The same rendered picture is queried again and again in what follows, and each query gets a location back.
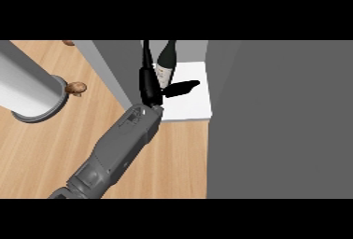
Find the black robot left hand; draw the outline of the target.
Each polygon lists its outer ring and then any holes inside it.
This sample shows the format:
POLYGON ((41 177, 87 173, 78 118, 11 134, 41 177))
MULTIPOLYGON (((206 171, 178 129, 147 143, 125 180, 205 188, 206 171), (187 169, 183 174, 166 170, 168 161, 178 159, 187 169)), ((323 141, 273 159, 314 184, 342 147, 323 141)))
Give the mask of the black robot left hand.
POLYGON ((144 40, 141 47, 141 67, 138 69, 138 91, 141 103, 149 107, 162 105, 162 97, 171 98, 187 94, 197 85, 197 80, 189 80, 177 83, 171 82, 165 89, 159 88, 149 41, 144 40))

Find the dark grey cabinet door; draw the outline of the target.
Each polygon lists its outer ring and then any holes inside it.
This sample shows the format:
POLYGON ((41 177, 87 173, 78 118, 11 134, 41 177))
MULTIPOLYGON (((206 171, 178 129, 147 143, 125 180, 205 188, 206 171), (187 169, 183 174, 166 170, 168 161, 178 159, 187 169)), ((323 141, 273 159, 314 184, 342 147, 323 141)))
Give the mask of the dark grey cabinet door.
POLYGON ((353 41, 245 41, 209 122, 211 198, 353 198, 353 41))

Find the white cylinder with grey rim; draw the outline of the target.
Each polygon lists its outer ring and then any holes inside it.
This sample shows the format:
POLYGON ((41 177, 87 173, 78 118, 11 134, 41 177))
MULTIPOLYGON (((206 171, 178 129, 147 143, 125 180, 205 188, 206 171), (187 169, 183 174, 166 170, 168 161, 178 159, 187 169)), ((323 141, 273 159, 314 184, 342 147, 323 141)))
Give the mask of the white cylinder with grey rim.
POLYGON ((67 102, 67 83, 8 40, 0 40, 0 106, 25 123, 51 118, 67 102))

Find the dark green wine bottle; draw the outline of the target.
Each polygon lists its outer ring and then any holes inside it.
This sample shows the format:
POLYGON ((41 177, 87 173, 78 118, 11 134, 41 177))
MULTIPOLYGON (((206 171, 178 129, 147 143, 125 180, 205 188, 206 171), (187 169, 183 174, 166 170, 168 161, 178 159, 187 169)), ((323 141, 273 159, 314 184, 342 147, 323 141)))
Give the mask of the dark green wine bottle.
POLYGON ((177 42, 169 40, 162 51, 159 52, 155 63, 155 75, 159 88, 165 89, 171 83, 174 70, 177 67, 177 42))

